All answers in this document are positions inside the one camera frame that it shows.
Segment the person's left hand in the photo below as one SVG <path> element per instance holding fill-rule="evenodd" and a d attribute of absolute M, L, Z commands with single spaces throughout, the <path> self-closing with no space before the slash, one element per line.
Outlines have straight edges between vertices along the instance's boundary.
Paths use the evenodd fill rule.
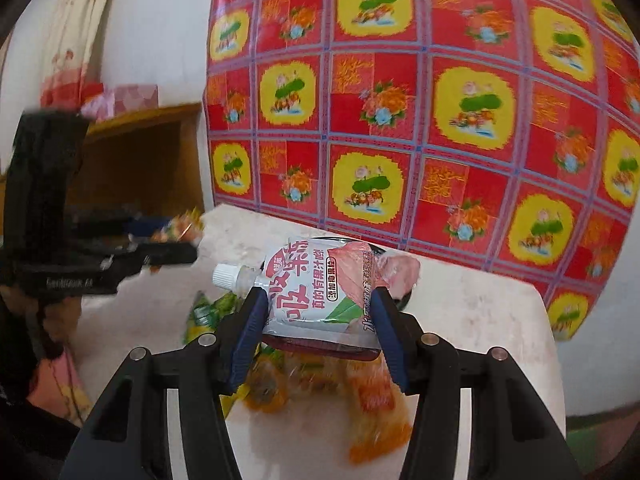
<path fill-rule="evenodd" d="M 1 286 L 1 354 L 55 359 L 76 332 L 81 315 L 79 297 L 40 308 L 17 286 Z"/>

